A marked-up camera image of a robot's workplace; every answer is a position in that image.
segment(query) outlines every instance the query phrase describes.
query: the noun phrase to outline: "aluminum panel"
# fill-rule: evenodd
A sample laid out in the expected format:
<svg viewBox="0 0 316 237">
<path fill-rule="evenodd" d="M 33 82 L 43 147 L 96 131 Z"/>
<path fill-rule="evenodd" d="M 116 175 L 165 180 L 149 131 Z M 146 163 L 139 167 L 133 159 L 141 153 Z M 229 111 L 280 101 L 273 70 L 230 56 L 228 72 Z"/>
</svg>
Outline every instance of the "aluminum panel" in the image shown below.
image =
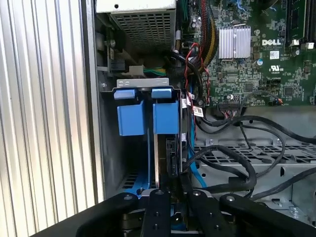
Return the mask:
<svg viewBox="0 0 316 237">
<path fill-rule="evenodd" d="M 248 58 L 251 50 L 251 27 L 236 25 L 219 28 L 219 58 Z"/>
<path fill-rule="evenodd" d="M 80 4 L 0 1 L 0 236 L 95 204 Z"/>
</svg>

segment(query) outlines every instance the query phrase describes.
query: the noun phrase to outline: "heatsink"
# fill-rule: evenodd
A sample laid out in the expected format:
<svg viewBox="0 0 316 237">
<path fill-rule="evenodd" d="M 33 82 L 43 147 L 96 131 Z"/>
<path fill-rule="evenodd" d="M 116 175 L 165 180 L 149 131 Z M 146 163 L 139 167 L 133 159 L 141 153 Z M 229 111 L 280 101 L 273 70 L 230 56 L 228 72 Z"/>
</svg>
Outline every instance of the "heatsink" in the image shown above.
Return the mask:
<svg viewBox="0 0 316 237">
<path fill-rule="evenodd" d="M 109 13 L 139 50 L 170 50 L 175 42 L 176 0 L 98 0 L 97 13 Z"/>
<path fill-rule="evenodd" d="M 246 25 L 219 28 L 219 59 L 250 57 L 251 27 Z"/>
</svg>

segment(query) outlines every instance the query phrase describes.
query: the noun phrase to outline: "circuit chip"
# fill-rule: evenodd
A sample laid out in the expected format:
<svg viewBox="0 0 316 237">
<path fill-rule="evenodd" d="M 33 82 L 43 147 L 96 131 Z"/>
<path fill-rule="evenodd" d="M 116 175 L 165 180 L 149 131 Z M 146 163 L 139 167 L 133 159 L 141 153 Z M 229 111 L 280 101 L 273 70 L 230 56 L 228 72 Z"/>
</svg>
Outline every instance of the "circuit chip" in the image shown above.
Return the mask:
<svg viewBox="0 0 316 237">
<path fill-rule="evenodd" d="M 260 53 L 253 53 L 253 59 L 257 60 L 260 58 Z"/>
<path fill-rule="evenodd" d="M 253 91 L 253 84 L 252 83 L 246 83 L 245 84 L 245 92 L 252 92 Z"/>
<path fill-rule="evenodd" d="M 292 11 L 291 20 L 291 29 L 298 28 L 298 9 Z"/>
<path fill-rule="evenodd" d="M 284 95 L 293 95 L 293 88 L 292 87 L 286 87 L 284 88 Z"/>
</svg>

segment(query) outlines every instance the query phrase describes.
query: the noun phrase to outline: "capacitor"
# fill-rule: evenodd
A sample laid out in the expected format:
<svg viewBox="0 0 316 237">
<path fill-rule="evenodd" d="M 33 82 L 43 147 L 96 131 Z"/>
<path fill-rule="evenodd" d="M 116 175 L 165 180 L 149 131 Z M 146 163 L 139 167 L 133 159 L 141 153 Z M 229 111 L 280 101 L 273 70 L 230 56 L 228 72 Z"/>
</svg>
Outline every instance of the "capacitor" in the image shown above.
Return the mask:
<svg viewBox="0 0 316 237">
<path fill-rule="evenodd" d="M 230 94 L 226 96 L 227 100 L 233 100 L 234 99 L 234 95 Z"/>
<path fill-rule="evenodd" d="M 260 35 L 260 30 L 255 30 L 254 33 L 255 33 L 256 36 L 258 36 L 258 35 Z"/>
<path fill-rule="evenodd" d="M 261 68 L 263 65 L 263 60 L 262 59 L 258 59 L 256 62 L 255 62 L 255 66 L 257 68 Z"/>
<path fill-rule="evenodd" d="M 294 49 L 292 50 L 292 56 L 293 56 L 293 57 L 296 57 L 296 56 L 298 56 L 298 55 L 300 55 L 300 49 L 294 48 Z"/>
</svg>

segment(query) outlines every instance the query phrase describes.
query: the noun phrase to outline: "power supply vent grille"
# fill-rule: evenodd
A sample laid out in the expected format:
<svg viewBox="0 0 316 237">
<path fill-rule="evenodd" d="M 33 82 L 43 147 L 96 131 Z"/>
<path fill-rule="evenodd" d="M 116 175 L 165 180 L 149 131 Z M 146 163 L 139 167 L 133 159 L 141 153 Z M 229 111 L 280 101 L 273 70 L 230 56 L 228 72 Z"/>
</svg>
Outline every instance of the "power supply vent grille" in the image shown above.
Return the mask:
<svg viewBox="0 0 316 237">
<path fill-rule="evenodd" d="M 112 14 L 131 41 L 141 50 L 169 50 L 174 41 L 175 11 Z"/>
</svg>

